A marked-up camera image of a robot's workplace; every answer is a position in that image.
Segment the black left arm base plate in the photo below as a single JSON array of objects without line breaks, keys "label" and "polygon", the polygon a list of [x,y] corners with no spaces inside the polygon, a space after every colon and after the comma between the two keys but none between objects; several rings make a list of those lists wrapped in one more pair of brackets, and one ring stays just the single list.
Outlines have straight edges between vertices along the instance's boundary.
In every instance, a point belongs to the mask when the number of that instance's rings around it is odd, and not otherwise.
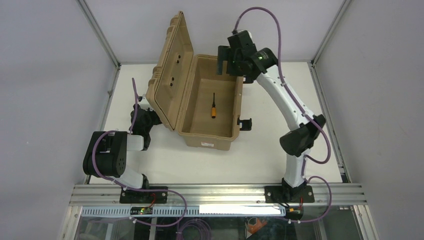
[{"label": "black left arm base plate", "polygon": [[168,200],[167,186],[150,186],[152,192],[121,189],[120,204],[166,204]]}]

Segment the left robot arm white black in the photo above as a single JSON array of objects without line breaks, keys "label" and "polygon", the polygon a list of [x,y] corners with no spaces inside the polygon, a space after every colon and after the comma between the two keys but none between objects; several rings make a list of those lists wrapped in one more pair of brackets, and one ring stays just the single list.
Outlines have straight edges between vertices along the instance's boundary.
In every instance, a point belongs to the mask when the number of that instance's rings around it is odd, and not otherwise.
[{"label": "left robot arm white black", "polygon": [[150,131],[162,122],[150,107],[133,106],[128,131],[93,132],[82,169],[86,175],[109,180],[124,189],[150,189],[147,176],[127,167],[127,153],[146,151],[151,143]]}]

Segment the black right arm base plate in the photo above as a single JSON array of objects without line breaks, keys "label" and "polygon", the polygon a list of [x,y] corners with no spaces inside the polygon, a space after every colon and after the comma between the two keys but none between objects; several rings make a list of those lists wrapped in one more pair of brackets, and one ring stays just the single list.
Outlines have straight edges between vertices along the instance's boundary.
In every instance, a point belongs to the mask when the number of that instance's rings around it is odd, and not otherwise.
[{"label": "black right arm base plate", "polygon": [[264,197],[266,203],[287,203],[300,204],[314,203],[315,196],[313,188],[306,185],[303,189],[291,191],[281,185],[268,185],[264,187]]}]

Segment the orange handled screwdriver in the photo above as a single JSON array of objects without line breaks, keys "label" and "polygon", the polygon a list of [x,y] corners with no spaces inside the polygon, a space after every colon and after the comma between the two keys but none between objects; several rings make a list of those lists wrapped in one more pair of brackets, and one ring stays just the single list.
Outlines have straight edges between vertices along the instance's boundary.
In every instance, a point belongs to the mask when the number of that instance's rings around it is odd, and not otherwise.
[{"label": "orange handled screwdriver", "polygon": [[215,103],[215,93],[213,93],[212,106],[211,106],[211,118],[215,119],[217,115],[216,103]]}]

